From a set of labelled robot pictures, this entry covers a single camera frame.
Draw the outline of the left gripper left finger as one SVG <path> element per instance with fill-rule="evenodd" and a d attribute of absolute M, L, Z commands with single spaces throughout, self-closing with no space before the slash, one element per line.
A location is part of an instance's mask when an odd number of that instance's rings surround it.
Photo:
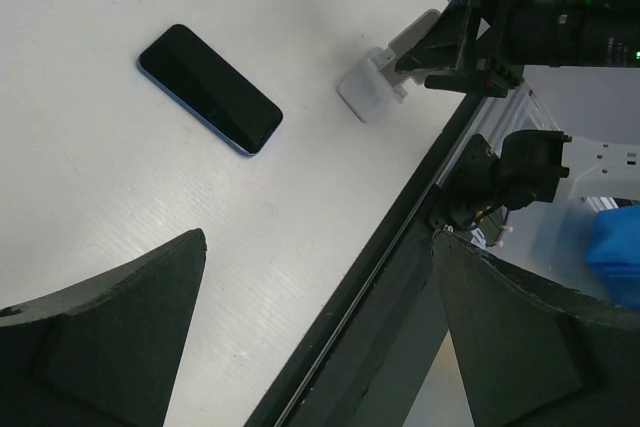
<path fill-rule="evenodd" d="M 161 426 L 206 261 L 202 230 L 1 311 L 4 426 Z"/>

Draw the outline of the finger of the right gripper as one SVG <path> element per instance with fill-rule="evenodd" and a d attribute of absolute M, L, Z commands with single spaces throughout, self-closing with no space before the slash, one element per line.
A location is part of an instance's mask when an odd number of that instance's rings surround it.
<path fill-rule="evenodd" d="M 488 65 L 488 40 L 480 31 L 488 0 L 451 0 L 423 37 L 395 64 L 398 74 L 467 77 Z"/>

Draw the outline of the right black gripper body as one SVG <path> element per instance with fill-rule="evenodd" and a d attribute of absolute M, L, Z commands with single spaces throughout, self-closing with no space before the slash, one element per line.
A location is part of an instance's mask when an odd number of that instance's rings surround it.
<path fill-rule="evenodd" d="M 507 55 L 506 32 L 508 10 L 515 0 L 488 0 L 487 20 L 480 31 L 488 40 L 488 65 L 467 77 L 426 75 L 428 89 L 452 91 L 481 96 L 505 96 L 519 87 L 523 67 L 510 63 Z"/>

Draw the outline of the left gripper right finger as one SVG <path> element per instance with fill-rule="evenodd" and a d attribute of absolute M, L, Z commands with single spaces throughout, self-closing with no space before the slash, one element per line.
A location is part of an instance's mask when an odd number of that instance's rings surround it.
<path fill-rule="evenodd" d="M 638 425 L 638 311 L 446 230 L 432 258 L 475 425 Z"/>

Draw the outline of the silver phone stand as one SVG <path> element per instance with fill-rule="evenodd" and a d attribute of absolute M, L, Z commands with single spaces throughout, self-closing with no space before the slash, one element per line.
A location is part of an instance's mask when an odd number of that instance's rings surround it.
<path fill-rule="evenodd" d="M 416 85 L 424 83 L 420 74 L 398 74 L 395 66 L 399 58 L 424 37 L 440 16 L 431 9 L 398 34 L 385 48 L 371 49 L 345 75 L 337 86 L 337 93 L 363 123 L 376 121 L 392 104 L 401 104 L 407 96 L 404 83 L 411 79 Z"/>

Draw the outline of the blue-edged black phone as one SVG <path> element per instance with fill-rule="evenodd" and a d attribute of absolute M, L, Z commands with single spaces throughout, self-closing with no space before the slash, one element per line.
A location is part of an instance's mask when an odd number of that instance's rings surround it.
<path fill-rule="evenodd" d="M 257 155 L 281 125 L 281 109 L 183 24 L 146 47 L 140 71 L 224 142 Z"/>

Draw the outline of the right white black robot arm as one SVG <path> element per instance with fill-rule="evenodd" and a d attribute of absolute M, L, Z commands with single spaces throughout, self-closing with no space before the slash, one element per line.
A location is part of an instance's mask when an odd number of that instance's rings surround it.
<path fill-rule="evenodd" d="M 639 0 L 450 0 L 396 61 L 429 89 L 504 98 L 531 87 L 561 123 L 474 135 L 438 190 L 434 228 L 560 198 L 639 196 Z"/>

